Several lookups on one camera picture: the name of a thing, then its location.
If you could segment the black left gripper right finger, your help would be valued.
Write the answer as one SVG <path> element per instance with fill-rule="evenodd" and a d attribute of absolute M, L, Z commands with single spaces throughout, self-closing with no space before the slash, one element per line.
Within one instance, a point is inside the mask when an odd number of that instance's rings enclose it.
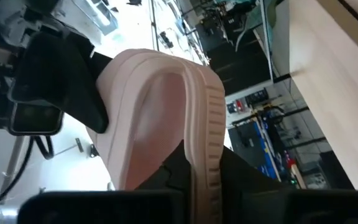
<path fill-rule="evenodd" d="M 222 224 L 358 224 L 358 190 L 305 190 L 274 180 L 224 148 Z"/>

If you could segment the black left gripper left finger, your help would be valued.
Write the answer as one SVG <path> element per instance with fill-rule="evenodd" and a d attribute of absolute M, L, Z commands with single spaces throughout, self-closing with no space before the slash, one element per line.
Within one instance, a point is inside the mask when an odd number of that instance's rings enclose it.
<path fill-rule="evenodd" d="M 134 190 L 47 192 L 28 199 L 17 224 L 190 224 L 184 144 Z"/>

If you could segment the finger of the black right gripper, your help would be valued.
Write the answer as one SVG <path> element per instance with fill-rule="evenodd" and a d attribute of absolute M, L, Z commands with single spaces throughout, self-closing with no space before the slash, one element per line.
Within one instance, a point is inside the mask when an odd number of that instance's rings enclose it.
<path fill-rule="evenodd" d="M 95 80 L 98 79 L 101 72 L 105 69 L 111 60 L 111 57 L 105 56 L 98 52 L 93 53 L 91 57 L 91 74 Z"/>
<path fill-rule="evenodd" d="M 53 106 L 93 131 L 105 132 L 109 119 L 91 74 L 93 49 L 80 35 L 36 33 L 14 71 L 9 99 Z"/>

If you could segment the pink foam slide sandal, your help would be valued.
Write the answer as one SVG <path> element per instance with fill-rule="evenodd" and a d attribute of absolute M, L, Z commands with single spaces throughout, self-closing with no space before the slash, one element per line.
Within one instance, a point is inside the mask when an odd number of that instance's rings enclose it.
<path fill-rule="evenodd" d="M 128 49 L 107 64 L 96 86 L 109 125 L 89 136 L 114 188 L 135 189 L 181 146 L 190 164 L 191 224 L 221 224 L 226 102 L 218 75 L 180 57 Z"/>

